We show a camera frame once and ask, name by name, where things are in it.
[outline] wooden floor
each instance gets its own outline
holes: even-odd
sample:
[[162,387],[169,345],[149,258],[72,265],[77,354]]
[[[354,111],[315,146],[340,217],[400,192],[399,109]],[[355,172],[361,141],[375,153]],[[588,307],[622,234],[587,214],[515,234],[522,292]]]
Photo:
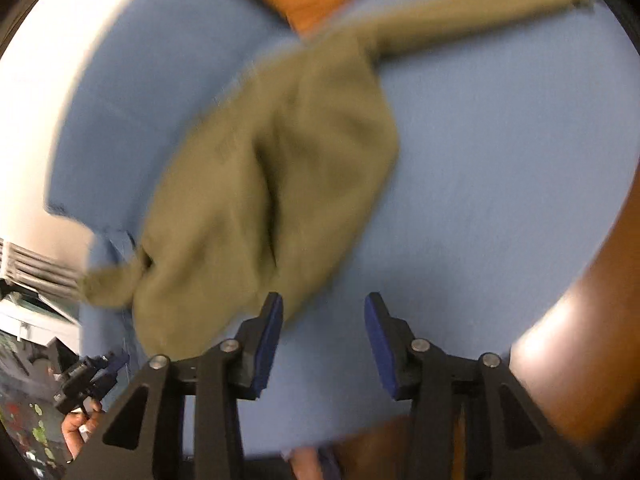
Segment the wooden floor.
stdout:
[[[595,440],[638,394],[640,171],[600,253],[514,346],[511,368],[549,420],[577,443]],[[398,478],[406,429],[407,419],[398,418],[339,444],[346,480]]]

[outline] blue fabric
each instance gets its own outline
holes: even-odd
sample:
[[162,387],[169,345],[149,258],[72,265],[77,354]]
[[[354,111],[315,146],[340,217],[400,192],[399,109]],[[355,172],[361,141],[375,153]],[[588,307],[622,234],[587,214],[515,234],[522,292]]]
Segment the blue fabric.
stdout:
[[[178,16],[162,1],[135,0],[118,20],[63,129],[50,202],[94,229],[135,232],[140,197],[148,199],[176,139],[251,57],[247,47],[228,70],[225,56],[204,64],[185,43],[250,28],[236,20],[220,29],[219,18]],[[356,0],[345,13],[398,1]],[[265,23],[252,36],[256,49],[293,41],[277,20]],[[165,68],[178,61],[179,71]],[[372,290],[447,352],[505,351],[592,259],[638,163],[640,59],[601,4],[384,64],[381,80],[401,138],[398,166],[338,275],[284,330],[262,398],[241,402],[249,454],[317,444],[408,409],[378,379],[363,320]],[[165,106],[175,89],[190,98]],[[100,201],[91,197],[98,190]],[[104,336],[108,346],[131,335],[128,323],[112,335],[87,322],[84,340]]]

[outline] human hand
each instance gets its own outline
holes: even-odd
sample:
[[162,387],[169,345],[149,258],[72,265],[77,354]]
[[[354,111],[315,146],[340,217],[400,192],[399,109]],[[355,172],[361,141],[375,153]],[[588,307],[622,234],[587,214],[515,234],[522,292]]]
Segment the human hand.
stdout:
[[102,405],[97,400],[91,401],[91,409],[93,413],[89,419],[84,416],[84,413],[69,413],[65,420],[62,421],[62,436],[65,438],[66,446],[74,459],[80,453],[82,446],[84,446],[80,427],[86,426],[87,435],[91,437],[91,434],[97,430],[104,415]]

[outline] silver bolt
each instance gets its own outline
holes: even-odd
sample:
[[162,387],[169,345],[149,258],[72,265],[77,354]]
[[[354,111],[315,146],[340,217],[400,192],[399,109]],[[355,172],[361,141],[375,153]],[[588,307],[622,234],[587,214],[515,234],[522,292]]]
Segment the silver bolt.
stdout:
[[151,366],[154,370],[159,370],[160,368],[164,368],[169,364],[169,358],[163,355],[156,355],[151,358],[149,361],[149,366]]
[[491,352],[482,356],[482,364],[489,368],[497,368],[501,362],[500,357],[496,354],[492,354]]
[[431,348],[431,343],[429,343],[426,339],[414,339],[411,341],[411,348],[416,352],[426,352],[429,348]]
[[231,352],[235,352],[240,348],[240,343],[235,339],[225,339],[222,343],[220,343],[220,349],[225,354],[231,354]]

